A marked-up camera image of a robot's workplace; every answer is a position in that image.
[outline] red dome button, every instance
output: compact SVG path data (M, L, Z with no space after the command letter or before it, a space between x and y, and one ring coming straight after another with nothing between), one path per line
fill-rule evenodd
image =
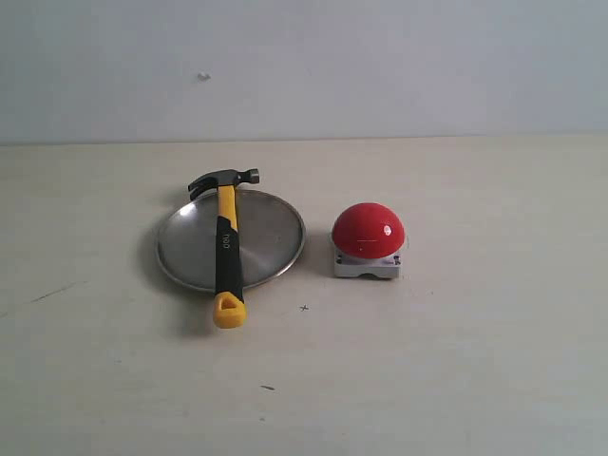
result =
M335 246L351 257L387 257L406 240L401 220L388 207L362 202L340 214L332 230Z

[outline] hammer head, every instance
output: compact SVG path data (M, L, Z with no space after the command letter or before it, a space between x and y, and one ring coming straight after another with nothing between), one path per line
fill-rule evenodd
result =
M224 169L204 174L188 185L190 200L195 200L207 190L218 188L222 185L234 185L236 187L243 182L259 183L259 171L257 171L257 168L252 168L247 171Z

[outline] white wall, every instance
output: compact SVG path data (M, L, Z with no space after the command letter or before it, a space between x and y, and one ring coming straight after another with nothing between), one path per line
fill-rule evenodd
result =
M3 0L0 142L606 129L607 18L605 0Z

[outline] claw hammer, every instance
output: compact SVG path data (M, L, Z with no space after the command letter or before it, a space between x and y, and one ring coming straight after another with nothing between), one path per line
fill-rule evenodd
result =
M213 321L223 329L241 326L247 318L243 300L236 202L237 186L243 182L259 183L257 169L243 172L224 169L200 176L188 185L190 200L195 200L207 190L218 189L216 298Z

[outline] hammer handle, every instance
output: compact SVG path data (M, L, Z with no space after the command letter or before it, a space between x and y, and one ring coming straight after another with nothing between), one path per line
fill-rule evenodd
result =
M216 231L216 299L213 319L223 329L241 326L247 318L243 301L243 272L238 246L234 185L218 187Z

